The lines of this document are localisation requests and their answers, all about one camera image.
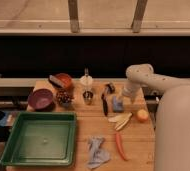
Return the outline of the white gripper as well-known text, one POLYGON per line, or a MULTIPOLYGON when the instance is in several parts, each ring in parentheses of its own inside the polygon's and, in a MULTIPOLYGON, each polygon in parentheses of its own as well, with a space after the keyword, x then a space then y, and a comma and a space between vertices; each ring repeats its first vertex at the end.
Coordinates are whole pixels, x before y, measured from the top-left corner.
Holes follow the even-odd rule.
POLYGON ((131 103, 134 104, 136 102, 136 96, 139 89, 139 84, 126 81, 122 89, 122 95, 118 95, 117 97, 118 103, 123 103, 124 96, 126 96, 129 97, 131 99, 131 103))

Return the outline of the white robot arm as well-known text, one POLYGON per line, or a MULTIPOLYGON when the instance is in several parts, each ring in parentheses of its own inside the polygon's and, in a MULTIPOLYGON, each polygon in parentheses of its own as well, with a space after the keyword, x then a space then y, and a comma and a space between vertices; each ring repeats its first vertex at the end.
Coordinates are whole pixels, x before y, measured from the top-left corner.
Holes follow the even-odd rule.
POLYGON ((131 65, 119 98, 134 102, 142 85, 163 94, 156 112, 154 171, 190 171, 190 79, 156 74, 150 64, 131 65))

